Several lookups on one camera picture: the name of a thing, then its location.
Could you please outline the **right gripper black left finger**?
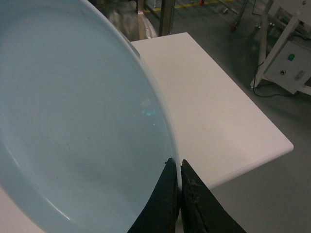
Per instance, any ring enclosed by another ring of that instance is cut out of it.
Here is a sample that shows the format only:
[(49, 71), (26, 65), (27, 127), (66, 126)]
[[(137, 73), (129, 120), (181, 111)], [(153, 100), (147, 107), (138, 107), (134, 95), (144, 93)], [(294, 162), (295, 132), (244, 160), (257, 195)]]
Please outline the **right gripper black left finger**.
[(130, 233), (173, 233), (177, 221), (178, 184), (172, 158), (164, 169), (144, 209), (129, 229)]

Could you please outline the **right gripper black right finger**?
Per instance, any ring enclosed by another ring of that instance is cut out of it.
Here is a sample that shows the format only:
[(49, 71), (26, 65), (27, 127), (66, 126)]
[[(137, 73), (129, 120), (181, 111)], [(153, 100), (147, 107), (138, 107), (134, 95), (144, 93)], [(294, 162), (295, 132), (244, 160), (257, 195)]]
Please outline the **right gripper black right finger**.
[(181, 216), (185, 233), (244, 233), (187, 160), (182, 161)]

